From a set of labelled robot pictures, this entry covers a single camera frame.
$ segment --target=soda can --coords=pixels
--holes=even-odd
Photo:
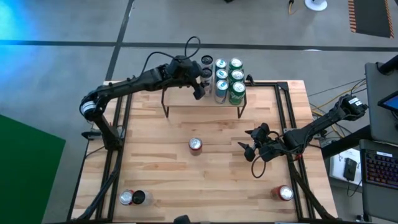
[[[287,202],[293,198],[293,190],[289,186],[282,185],[271,190],[271,197],[274,200]]]
[[[231,90],[236,82],[244,82],[244,73],[242,70],[235,70],[229,76],[229,88]]]
[[[131,205],[132,204],[132,195],[133,190],[125,190],[120,194],[119,200],[122,205]]]
[[[231,94],[229,95],[229,102],[232,105],[239,105],[242,103],[244,94],[246,93],[246,86],[242,82],[234,83],[232,87]]]
[[[145,190],[137,190],[132,194],[132,202],[135,205],[152,205],[154,198],[151,193]]]
[[[201,58],[200,60],[201,62],[201,67],[202,68],[209,68],[209,69],[213,69],[213,57],[210,55],[205,55]]]
[[[216,60],[216,72],[220,69],[226,70],[227,62],[226,60],[219,58]]]
[[[229,61],[229,72],[235,71],[235,70],[242,70],[243,68],[243,61],[239,58],[232,58],[231,61]]]
[[[204,68],[200,75],[200,82],[205,89],[205,96],[210,96],[213,91],[213,71],[210,68]]]
[[[220,80],[226,80],[228,78],[228,73],[226,72],[225,69],[219,69],[216,72],[216,83]]]
[[[193,156],[199,156],[201,154],[202,142],[199,138],[193,138],[189,140],[189,149]]]
[[[220,80],[216,84],[215,100],[216,103],[223,104],[226,101],[226,95],[228,92],[228,83],[226,80]]]

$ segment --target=desk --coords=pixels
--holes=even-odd
[[[288,83],[297,126],[303,127],[313,119],[304,82]],[[127,207],[116,202],[113,221],[172,222],[184,214],[193,222],[297,221],[293,200],[275,202],[269,196],[272,188],[291,185],[285,156],[268,162],[264,176],[255,179],[251,163],[245,160],[243,149],[237,144],[251,142],[244,130],[256,128],[262,122],[282,133],[275,92],[271,88],[250,87],[246,93],[248,104],[241,119],[236,117],[235,108],[225,107],[173,108],[167,119],[160,103],[161,91],[135,93],[118,194],[125,189],[148,190],[155,204]],[[284,96],[282,102],[287,111]],[[115,105],[116,100],[111,101],[104,114],[109,121]],[[193,137],[203,141],[203,153],[197,157],[188,150],[188,141]],[[101,141],[91,142],[88,153],[101,146]],[[106,151],[102,150],[86,159],[72,218],[82,214],[98,193],[105,158]],[[304,158],[311,190],[337,217],[321,151],[308,147]],[[258,161],[255,172],[260,173],[262,166],[262,161]],[[302,192],[300,197],[306,215]],[[105,198],[103,215],[108,211],[107,200],[109,196]]]

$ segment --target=concrete floor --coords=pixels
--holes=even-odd
[[[85,94],[104,81],[114,53],[114,47],[48,46],[46,41],[62,41],[56,45],[116,42],[128,2],[0,1],[0,44],[5,43],[1,40],[41,41],[35,43],[41,46],[0,45],[0,113],[67,140],[44,223],[61,222],[67,217],[87,144],[80,133],[90,128],[79,114],[78,105]],[[398,7],[394,0],[389,5],[398,32]],[[235,0],[226,4],[222,0],[135,0],[124,42],[145,47],[122,47],[114,61],[114,72],[110,69],[108,75],[113,80],[137,75],[152,51],[183,54],[182,48],[155,48],[150,47],[151,43],[180,44],[197,35],[205,44],[256,44],[262,50],[207,48],[201,49],[195,59],[205,54],[241,57],[245,70],[255,79],[305,80],[311,95],[364,78],[366,62],[384,62],[396,54],[383,47],[397,47],[398,39],[349,30],[346,1],[329,1],[328,9],[320,13],[306,9],[302,1],[296,1],[294,8],[298,11],[289,16],[287,1]],[[335,48],[321,52],[286,50],[294,47],[267,50],[271,45]],[[148,68],[169,61],[156,55]],[[310,101],[322,104],[351,87],[311,96]],[[365,91],[358,96],[367,101]],[[341,122],[351,131],[368,123],[367,116],[356,122]],[[361,194],[348,198],[344,188],[332,186],[332,191],[339,217],[354,220],[362,210]]]

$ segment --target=can lid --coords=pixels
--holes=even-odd
[[[144,203],[145,198],[146,198],[145,192],[137,190],[132,195],[132,202],[135,203],[136,205],[140,205]]]
[[[243,64],[243,62],[239,58],[232,58],[231,59],[231,65],[234,66],[234,67],[240,67],[240,66],[242,66],[242,64]]]
[[[280,188],[280,196],[284,200],[291,200],[293,198],[293,190],[288,186],[282,186]]]
[[[236,82],[233,85],[233,89],[238,93],[243,93],[246,89],[246,86],[242,82]]]
[[[217,71],[217,77],[218,78],[226,78],[226,77],[228,77],[228,73],[224,69],[219,69]]]
[[[217,65],[217,67],[223,68],[226,66],[226,61],[222,58],[217,59],[216,65]]]
[[[197,150],[201,148],[201,140],[198,138],[193,138],[189,140],[189,147],[191,149]]]
[[[228,83],[225,80],[220,80],[217,82],[217,89],[219,90],[227,90],[228,89]]]
[[[123,205],[128,205],[132,200],[132,192],[130,190],[125,190],[119,197],[120,203]]]
[[[202,74],[200,75],[202,78],[210,78],[213,72],[209,68],[204,68]]]
[[[210,55],[205,55],[201,58],[201,62],[204,65],[211,65],[211,63],[213,63],[213,57]]]
[[[241,80],[244,78],[244,73],[241,70],[233,70],[231,75],[236,80]]]

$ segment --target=keyboard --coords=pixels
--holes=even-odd
[[[398,158],[368,152],[365,155],[367,182],[398,189]]]

